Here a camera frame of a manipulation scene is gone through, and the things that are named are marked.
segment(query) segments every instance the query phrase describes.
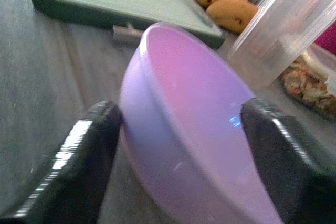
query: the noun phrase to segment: purple bowl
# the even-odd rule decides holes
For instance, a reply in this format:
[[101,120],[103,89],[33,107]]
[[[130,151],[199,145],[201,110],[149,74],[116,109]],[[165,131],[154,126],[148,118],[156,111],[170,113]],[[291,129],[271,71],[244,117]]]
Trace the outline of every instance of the purple bowl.
[[240,125],[254,94],[191,34],[158,23],[124,75],[124,147],[140,182],[181,223],[281,223]]

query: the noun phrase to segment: grey table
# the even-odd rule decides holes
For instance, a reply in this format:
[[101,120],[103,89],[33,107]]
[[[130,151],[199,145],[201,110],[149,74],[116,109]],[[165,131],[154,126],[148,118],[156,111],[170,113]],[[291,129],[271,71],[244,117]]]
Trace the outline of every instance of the grey table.
[[[96,102],[119,98],[135,47],[108,30],[66,24],[30,0],[0,1],[0,212],[9,207],[76,119]],[[288,98],[274,83],[258,93],[297,116],[336,153],[334,122]],[[175,223],[145,193],[118,148],[100,223]]]

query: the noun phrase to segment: green cutting board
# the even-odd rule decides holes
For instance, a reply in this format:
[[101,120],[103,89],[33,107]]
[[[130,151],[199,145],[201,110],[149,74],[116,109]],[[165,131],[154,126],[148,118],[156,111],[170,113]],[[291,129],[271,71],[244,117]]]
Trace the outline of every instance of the green cutting board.
[[210,47],[219,48],[225,33],[210,26],[197,13],[192,0],[32,0],[34,6],[51,17],[104,28],[113,25],[145,30],[156,22],[185,28]]

